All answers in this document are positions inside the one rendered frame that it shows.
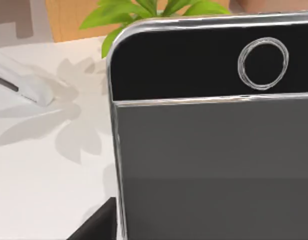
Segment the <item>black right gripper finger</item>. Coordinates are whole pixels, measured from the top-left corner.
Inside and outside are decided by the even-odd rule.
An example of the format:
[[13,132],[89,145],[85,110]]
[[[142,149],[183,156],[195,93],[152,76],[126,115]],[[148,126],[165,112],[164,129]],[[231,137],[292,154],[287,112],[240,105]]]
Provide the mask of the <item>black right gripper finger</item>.
[[117,204],[110,197],[66,240],[117,240]]

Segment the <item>green leafy plant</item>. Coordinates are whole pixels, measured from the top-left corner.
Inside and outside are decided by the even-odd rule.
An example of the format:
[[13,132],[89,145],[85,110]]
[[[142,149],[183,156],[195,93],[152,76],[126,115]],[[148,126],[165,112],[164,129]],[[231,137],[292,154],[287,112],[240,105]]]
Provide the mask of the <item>green leafy plant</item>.
[[85,17],[79,29],[119,25],[103,40],[101,57],[105,58],[120,32],[138,20],[230,13],[228,7],[216,0],[167,0],[163,9],[159,9],[158,3],[159,0],[99,0],[97,8]]

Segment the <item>black smartphone with silver edge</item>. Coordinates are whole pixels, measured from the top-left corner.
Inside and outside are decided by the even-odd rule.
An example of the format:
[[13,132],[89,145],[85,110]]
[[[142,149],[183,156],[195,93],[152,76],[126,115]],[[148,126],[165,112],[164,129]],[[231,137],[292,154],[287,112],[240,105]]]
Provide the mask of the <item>black smartphone with silver edge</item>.
[[308,240],[308,11],[140,20],[106,60],[123,240]]

